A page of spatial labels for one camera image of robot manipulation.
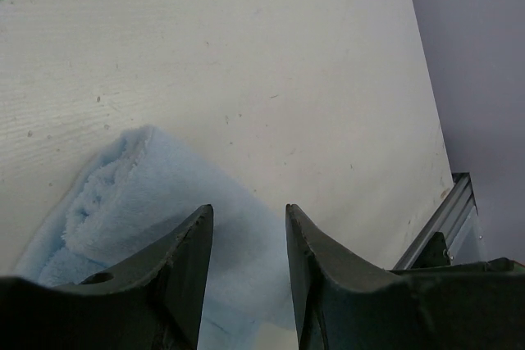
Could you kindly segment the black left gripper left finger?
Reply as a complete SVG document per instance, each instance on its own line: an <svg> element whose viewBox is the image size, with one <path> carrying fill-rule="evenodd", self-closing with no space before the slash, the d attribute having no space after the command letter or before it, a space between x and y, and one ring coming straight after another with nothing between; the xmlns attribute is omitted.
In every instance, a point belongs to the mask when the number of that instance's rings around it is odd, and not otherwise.
<svg viewBox="0 0 525 350"><path fill-rule="evenodd" d="M196 349L213 209L79 284L1 279L3 349Z"/></svg>

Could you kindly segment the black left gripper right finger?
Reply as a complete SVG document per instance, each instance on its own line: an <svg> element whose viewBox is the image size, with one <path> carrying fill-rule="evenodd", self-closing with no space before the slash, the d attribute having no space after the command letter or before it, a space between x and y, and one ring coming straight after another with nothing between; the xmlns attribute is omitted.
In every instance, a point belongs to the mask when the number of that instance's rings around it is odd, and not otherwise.
<svg viewBox="0 0 525 350"><path fill-rule="evenodd" d="M521 349L524 269L507 258L384 270L285 209L302 349Z"/></svg>

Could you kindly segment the light blue towel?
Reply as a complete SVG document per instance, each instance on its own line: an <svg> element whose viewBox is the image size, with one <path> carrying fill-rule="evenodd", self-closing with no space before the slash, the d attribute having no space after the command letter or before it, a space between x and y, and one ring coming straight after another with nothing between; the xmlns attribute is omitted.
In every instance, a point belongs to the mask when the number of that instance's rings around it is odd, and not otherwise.
<svg viewBox="0 0 525 350"><path fill-rule="evenodd" d="M49 287L79 283L175 229L202 205L213 241L202 349L251 349L260 326L295 327L285 223L218 167L161 129L127 130L80 172L15 272Z"/></svg>

